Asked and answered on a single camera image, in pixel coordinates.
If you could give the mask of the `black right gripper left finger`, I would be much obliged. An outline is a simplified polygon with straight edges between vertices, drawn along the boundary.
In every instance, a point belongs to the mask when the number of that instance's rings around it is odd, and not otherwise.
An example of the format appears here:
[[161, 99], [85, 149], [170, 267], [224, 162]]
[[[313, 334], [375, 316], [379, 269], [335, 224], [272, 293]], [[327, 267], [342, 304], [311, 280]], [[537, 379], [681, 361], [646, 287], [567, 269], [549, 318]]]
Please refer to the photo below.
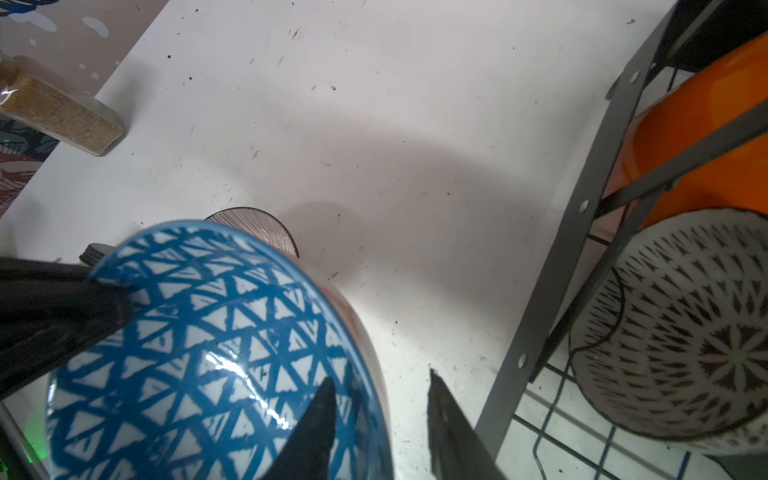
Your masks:
[[336, 409], [335, 383], [326, 377], [263, 479], [326, 480], [335, 440]]

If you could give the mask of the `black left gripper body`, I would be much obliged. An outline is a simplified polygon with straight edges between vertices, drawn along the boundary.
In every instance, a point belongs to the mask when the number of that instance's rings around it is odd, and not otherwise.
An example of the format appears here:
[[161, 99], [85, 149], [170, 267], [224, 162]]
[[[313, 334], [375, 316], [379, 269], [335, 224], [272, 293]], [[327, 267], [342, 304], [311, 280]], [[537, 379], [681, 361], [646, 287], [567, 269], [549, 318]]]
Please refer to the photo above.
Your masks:
[[127, 326], [130, 290], [93, 267], [1, 259], [1, 398], [20, 391]]

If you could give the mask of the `patterned ceramic bowl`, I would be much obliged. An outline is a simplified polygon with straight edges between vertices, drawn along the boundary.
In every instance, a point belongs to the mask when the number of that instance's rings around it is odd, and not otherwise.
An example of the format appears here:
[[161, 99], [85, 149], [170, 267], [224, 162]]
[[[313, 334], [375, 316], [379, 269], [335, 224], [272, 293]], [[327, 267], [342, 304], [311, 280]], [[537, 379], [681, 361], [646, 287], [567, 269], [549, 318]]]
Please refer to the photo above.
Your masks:
[[636, 234], [569, 336], [607, 421], [711, 456], [767, 450], [767, 218], [686, 212]]

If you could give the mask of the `maroon striped bowl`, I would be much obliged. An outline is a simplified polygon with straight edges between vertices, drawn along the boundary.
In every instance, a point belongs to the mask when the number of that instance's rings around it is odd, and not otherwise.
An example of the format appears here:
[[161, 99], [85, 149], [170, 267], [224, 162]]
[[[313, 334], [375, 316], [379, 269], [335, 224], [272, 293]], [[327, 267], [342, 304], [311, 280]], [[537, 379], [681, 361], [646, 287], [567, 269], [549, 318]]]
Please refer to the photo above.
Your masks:
[[299, 257], [294, 238], [288, 229], [270, 213], [253, 207], [233, 207], [209, 215], [206, 221], [225, 225], [247, 233], [285, 255]]

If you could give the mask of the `orange plastic bowl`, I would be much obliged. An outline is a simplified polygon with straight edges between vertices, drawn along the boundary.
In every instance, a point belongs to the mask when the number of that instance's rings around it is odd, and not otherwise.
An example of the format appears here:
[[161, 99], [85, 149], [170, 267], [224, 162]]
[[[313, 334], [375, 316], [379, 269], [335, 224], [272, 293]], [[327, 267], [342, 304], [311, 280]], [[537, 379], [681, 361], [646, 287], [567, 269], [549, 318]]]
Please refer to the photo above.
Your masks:
[[[767, 99], [767, 36], [689, 78], [630, 124], [618, 162], [623, 184], [647, 174]], [[681, 213], [729, 207], [767, 212], [767, 136], [684, 175], [646, 227]]]

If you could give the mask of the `blue triangle pattern bowl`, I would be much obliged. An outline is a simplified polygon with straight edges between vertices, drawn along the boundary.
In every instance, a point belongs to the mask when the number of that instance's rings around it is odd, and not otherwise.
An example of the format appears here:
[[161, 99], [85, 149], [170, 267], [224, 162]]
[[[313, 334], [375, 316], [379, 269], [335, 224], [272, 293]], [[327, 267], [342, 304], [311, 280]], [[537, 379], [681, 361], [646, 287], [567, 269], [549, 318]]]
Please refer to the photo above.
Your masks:
[[328, 477], [393, 477], [370, 337], [298, 259], [231, 227], [172, 221], [125, 240], [90, 278], [128, 289], [134, 317], [53, 372], [52, 478], [262, 479], [325, 380]]

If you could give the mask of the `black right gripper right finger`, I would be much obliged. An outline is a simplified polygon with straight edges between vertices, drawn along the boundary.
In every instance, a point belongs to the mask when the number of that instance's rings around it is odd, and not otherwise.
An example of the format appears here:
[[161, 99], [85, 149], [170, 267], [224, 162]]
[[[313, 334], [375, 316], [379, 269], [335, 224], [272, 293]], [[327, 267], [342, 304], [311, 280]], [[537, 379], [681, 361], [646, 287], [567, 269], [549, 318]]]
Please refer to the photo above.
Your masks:
[[505, 479], [434, 369], [430, 370], [427, 427], [431, 471], [436, 479]]

